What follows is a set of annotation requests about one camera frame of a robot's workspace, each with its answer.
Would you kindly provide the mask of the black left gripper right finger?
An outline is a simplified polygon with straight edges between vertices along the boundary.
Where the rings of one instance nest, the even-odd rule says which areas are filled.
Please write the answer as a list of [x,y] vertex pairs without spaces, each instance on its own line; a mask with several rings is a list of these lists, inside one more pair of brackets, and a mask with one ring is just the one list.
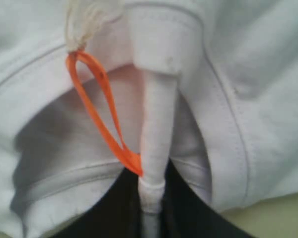
[[188,186],[172,162],[166,172],[162,200],[162,238],[250,238],[212,210]]

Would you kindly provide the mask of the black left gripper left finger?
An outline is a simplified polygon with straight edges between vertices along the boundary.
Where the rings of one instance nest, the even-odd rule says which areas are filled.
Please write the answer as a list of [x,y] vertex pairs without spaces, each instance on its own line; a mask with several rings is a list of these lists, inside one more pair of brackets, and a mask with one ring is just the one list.
[[124,169],[106,194],[54,238],[141,237],[138,177]]

